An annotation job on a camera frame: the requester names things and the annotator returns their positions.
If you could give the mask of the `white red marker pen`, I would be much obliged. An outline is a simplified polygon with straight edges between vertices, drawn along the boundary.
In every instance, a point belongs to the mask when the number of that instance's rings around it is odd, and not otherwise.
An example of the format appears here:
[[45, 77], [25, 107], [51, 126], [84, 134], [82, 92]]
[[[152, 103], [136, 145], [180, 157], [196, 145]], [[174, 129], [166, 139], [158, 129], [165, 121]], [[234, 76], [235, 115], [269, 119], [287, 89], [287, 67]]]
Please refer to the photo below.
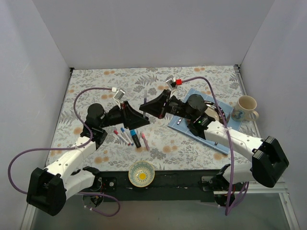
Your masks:
[[121, 139], [121, 140], [124, 141], [128, 146], [130, 146], [130, 143], [129, 143], [125, 138], [123, 138], [123, 136], [122, 136], [121, 134], [119, 134], [116, 130], [114, 130], [113, 132], [117, 135], [117, 137], [118, 137], [119, 139]]

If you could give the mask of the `pink marker pen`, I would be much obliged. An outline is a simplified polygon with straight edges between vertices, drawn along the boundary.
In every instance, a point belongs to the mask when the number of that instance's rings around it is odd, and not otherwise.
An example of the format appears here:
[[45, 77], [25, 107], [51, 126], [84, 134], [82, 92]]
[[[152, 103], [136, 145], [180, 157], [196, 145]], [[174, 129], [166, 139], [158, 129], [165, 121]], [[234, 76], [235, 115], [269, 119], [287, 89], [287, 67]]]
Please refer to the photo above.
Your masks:
[[141, 132], [141, 136], [142, 136], [142, 139], [143, 139], [143, 141], [145, 143], [145, 147], [146, 147], [147, 151], [150, 151], [150, 147], [148, 145], [148, 141], [147, 141], [147, 139], [146, 139], [146, 137], [145, 137], [143, 132]]

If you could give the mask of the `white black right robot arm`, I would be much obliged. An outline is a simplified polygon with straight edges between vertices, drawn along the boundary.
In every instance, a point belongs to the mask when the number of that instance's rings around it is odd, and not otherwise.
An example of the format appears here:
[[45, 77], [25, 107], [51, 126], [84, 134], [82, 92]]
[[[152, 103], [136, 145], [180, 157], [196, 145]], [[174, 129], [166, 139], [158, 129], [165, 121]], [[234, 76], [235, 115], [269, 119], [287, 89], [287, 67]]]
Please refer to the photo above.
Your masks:
[[185, 118], [189, 120], [189, 133], [196, 138], [216, 142], [247, 158], [248, 164], [239, 165], [233, 171], [226, 165], [216, 175], [218, 187], [222, 190], [250, 181], [273, 188], [289, 166], [277, 139], [271, 136], [261, 139], [225, 128], [206, 114], [207, 104], [199, 94], [192, 94], [183, 102], [172, 96], [170, 90], [164, 90], [157, 98], [142, 104], [140, 110], [159, 119], [167, 113]]

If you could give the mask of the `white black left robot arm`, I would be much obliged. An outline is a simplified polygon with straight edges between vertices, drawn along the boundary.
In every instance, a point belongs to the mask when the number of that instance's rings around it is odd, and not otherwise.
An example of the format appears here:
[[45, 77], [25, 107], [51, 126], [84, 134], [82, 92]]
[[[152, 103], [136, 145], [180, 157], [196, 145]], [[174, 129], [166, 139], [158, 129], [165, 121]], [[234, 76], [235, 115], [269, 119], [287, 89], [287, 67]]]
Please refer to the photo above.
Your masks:
[[67, 199], [82, 190], [101, 191], [100, 171], [90, 166], [81, 170], [79, 166], [103, 144], [107, 137], [104, 129], [123, 124], [133, 130], [149, 123], [149, 118], [134, 110], [127, 101], [109, 112], [99, 103], [90, 105], [75, 146], [44, 169], [36, 168], [32, 172], [27, 203], [54, 216], [62, 210]]

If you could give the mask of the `white blue marker pen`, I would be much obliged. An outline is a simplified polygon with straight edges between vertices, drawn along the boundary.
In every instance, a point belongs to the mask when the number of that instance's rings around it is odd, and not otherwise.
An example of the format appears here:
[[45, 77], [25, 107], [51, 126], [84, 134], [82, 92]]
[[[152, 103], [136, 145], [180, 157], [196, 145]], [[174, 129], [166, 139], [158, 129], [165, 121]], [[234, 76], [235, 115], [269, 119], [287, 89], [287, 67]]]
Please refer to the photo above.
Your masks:
[[120, 128], [121, 132], [123, 133], [123, 135], [126, 137], [126, 139], [128, 140], [128, 142], [130, 143], [130, 145], [133, 146], [133, 141], [129, 138], [127, 132], [125, 131], [125, 129], [123, 127]]

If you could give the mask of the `black blue highlighter pen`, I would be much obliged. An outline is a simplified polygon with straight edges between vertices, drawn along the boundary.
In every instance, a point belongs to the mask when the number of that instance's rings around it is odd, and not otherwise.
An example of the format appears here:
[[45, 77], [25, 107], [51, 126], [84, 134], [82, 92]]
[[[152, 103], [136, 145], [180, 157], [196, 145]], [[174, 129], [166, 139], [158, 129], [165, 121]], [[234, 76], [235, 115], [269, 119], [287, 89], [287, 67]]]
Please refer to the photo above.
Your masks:
[[137, 133], [135, 132], [135, 130], [131, 130], [130, 131], [130, 135], [131, 135], [131, 137], [133, 139], [133, 142], [134, 142], [136, 148], [140, 148], [141, 144], [140, 144], [139, 138], [138, 138]]

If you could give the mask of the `purple black pen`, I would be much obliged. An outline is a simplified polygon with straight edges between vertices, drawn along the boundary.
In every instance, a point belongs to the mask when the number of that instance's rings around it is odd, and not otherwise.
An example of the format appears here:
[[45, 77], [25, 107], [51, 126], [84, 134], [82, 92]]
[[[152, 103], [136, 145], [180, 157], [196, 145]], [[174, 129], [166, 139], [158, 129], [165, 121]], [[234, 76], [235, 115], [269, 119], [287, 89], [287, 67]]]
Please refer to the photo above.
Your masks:
[[[147, 90], [144, 90], [144, 99], [143, 103], [145, 104], [147, 102]], [[146, 117], [146, 112], [143, 111], [143, 117]]]

